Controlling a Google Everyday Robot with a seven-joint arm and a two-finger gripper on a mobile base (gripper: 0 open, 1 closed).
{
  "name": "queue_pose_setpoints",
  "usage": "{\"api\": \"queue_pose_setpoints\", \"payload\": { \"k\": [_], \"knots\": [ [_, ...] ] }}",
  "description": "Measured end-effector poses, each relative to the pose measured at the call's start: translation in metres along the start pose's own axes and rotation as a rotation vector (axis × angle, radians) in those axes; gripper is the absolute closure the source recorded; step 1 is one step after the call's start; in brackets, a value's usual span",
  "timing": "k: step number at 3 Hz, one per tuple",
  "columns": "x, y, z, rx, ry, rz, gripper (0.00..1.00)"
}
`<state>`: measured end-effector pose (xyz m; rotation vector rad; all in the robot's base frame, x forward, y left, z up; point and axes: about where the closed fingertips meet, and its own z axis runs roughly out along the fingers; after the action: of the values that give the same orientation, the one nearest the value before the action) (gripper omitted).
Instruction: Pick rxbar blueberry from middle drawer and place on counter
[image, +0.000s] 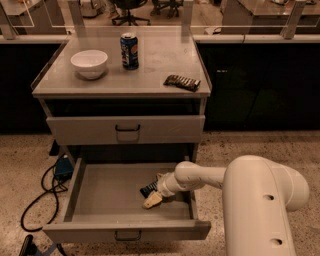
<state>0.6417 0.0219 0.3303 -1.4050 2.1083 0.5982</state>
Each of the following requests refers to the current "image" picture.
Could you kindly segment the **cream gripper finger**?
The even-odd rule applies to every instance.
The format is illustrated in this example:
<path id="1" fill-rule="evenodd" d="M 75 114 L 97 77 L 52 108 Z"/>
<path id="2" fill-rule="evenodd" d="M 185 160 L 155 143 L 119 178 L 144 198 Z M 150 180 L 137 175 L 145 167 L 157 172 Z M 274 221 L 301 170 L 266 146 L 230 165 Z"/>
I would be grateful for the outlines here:
<path id="1" fill-rule="evenodd" d="M 143 202 L 143 207 L 145 209 L 150 209 L 150 208 L 154 207 L 155 205 L 161 203 L 162 199 L 163 199 L 163 197 L 159 192 L 152 191 L 150 193 L 150 195 Z"/>

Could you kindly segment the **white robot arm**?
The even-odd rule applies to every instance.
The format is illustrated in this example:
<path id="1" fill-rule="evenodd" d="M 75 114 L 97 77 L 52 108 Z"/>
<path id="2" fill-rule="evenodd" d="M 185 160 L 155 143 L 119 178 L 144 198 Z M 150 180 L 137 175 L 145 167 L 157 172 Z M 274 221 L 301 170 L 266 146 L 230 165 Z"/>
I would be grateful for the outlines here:
<path id="1" fill-rule="evenodd" d="M 205 185 L 222 191 L 227 256 L 296 256 L 287 214 L 302 208 L 310 194 L 298 171 L 254 155 L 225 168 L 183 161 L 140 189 L 143 207 Z"/>

